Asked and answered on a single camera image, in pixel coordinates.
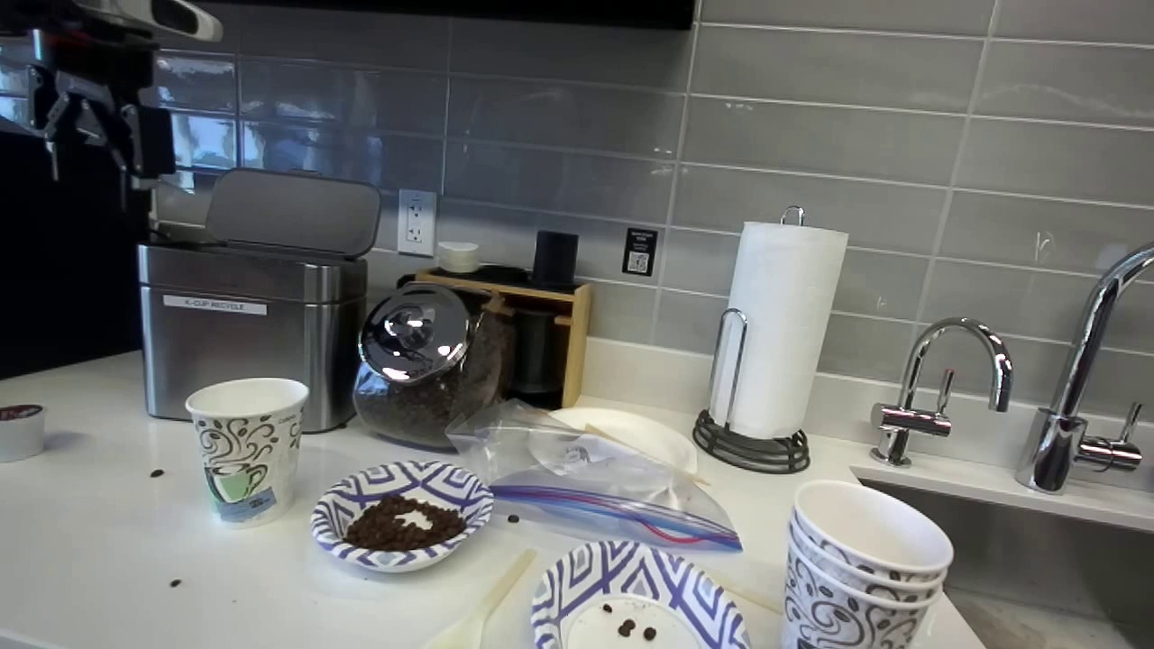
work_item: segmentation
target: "plastic bag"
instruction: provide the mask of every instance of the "plastic bag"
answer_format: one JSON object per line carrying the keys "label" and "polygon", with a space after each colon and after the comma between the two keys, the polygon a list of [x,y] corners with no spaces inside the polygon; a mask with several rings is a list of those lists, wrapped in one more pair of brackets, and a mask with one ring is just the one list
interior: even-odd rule
{"label": "plastic bag", "polygon": [[564,526],[683,552],[741,552],[725,509],[701,482],[639,450],[506,400],[448,430],[461,460],[511,502]]}

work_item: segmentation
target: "chrome faucet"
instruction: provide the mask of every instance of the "chrome faucet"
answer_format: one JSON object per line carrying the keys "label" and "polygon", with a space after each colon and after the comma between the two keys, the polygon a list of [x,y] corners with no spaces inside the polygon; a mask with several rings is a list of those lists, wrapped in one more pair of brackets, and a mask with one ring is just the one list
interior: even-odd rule
{"label": "chrome faucet", "polygon": [[1154,263],[1154,240],[1124,253],[1089,290],[1087,316],[1075,331],[1068,369],[1058,383],[1053,405],[1040,406],[1035,433],[1025,445],[1016,480],[1040,491],[1062,491],[1075,460],[1093,460],[1105,470],[1135,470],[1139,445],[1130,442],[1130,430],[1139,406],[1124,419],[1123,441],[1087,441],[1087,419],[1079,415],[1083,388],[1089,383],[1093,359],[1107,339],[1117,294]]}
{"label": "chrome faucet", "polygon": [[951,433],[951,420],[945,419],[951,370],[945,370],[945,377],[940,377],[940,391],[938,391],[938,406],[936,411],[913,406],[918,370],[925,369],[925,355],[932,353],[932,345],[951,328],[969,331],[988,353],[988,363],[992,363],[988,406],[992,411],[1006,411],[1010,406],[1014,359],[1010,359],[1010,351],[1006,351],[1003,334],[997,334],[988,323],[969,319],[969,316],[936,319],[925,334],[918,334],[918,341],[909,351],[898,405],[875,405],[872,406],[872,425],[886,433],[886,441],[879,441],[872,445],[872,458],[884,458],[891,466],[909,466],[909,454],[904,454],[909,433],[926,433],[926,437],[948,437]]}

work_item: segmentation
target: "countertop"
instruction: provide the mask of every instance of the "countertop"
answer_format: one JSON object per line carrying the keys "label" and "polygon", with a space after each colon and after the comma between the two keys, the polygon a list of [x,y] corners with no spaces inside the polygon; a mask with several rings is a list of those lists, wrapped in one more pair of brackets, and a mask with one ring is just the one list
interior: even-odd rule
{"label": "countertop", "polygon": [[[140,355],[105,355],[0,383],[0,405],[48,406],[48,450],[0,466],[0,644],[203,649],[203,644],[422,644],[533,546],[552,563],[592,540],[546,524],[494,519],[455,558],[408,578],[353,574],[312,540],[312,503],[343,476],[392,458],[445,458],[387,442],[356,420],[302,437],[301,498],[264,526],[228,526],[206,502],[187,420],[145,415]],[[753,476],[701,454],[701,482],[746,552],[690,556],[746,614],[753,649],[778,637],[782,531],[803,480],[854,480],[867,442],[814,437],[800,476]],[[530,644],[520,579],[486,626],[494,649]],[[918,644],[982,644],[938,597]]]}

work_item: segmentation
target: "blue patterned plate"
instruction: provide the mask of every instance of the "blue patterned plate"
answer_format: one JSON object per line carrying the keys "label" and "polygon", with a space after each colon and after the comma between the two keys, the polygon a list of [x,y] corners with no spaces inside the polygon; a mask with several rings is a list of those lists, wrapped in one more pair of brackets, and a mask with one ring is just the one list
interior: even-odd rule
{"label": "blue patterned plate", "polygon": [[552,563],[533,591],[533,649],[746,649],[735,602],[683,556],[600,540]]}
{"label": "blue patterned plate", "polygon": [[[445,544],[411,546],[411,552],[372,552],[347,544],[347,531],[362,519],[366,509],[378,503],[387,494],[451,509],[466,519],[466,531]],[[368,574],[411,574],[445,563],[455,556],[478,531],[494,516],[494,494],[466,470],[445,460],[392,460],[375,466],[337,482],[312,516],[314,540]]]}

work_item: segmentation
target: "coffee grounds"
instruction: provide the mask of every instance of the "coffee grounds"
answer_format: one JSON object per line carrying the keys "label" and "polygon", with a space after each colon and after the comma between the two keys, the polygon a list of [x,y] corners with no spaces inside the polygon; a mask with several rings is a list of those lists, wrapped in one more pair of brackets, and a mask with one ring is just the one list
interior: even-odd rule
{"label": "coffee grounds", "polygon": [[458,510],[390,494],[362,510],[362,519],[347,534],[347,544],[408,552],[451,540],[461,531],[466,519]]}

